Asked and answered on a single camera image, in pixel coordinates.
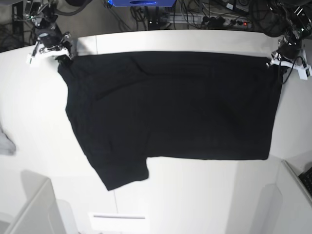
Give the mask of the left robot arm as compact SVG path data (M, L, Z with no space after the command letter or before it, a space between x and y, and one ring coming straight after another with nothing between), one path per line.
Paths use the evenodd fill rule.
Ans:
M307 80L312 76L303 40L312 35L312 2L310 0L252 0L251 21L263 34L281 37L271 53L268 67L278 66L279 82L285 84L292 71Z

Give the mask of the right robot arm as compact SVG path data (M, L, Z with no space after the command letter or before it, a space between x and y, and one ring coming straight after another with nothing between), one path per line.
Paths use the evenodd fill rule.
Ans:
M75 56L77 41L70 32L61 32L57 19L59 16L73 16L80 13L90 2L79 0L78 9L73 12L62 12L57 9L56 0L28 0L23 13L24 20L32 23L35 35L35 47L27 55L26 63L35 66L42 59L53 58L58 63L70 65Z

